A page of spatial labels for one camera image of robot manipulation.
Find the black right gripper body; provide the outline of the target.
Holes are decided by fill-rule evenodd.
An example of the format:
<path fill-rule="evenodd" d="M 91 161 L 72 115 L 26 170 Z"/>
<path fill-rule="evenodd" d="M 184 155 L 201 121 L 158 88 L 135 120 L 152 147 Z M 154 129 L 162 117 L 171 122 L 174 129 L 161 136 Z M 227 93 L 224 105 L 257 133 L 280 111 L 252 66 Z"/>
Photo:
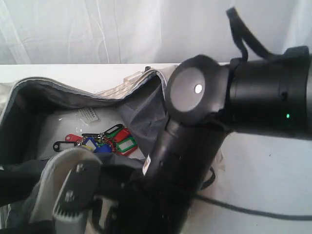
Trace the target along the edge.
<path fill-rule="evenodd" d="M 195 197 L 195 170 L 158 166 L 147 174 L 101 166 L 94 178 L 92 224 L 100 234 L 178 234 Z"/>

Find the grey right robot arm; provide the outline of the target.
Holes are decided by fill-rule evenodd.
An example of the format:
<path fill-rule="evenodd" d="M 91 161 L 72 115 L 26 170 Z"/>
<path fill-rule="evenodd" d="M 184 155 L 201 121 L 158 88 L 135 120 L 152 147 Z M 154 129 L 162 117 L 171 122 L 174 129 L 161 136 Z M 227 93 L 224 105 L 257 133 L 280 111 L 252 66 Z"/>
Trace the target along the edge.
<path fill-rule="evenodd" d="M 312 57 L 306 46 L 261 60 L 219 65 L 198 55 L 181 63 L 165 90 L 168 120 L 143 172 L 79 161 L 53 210 L 58 234 L 177 234 L 232 132 L 310 140 Z"/>

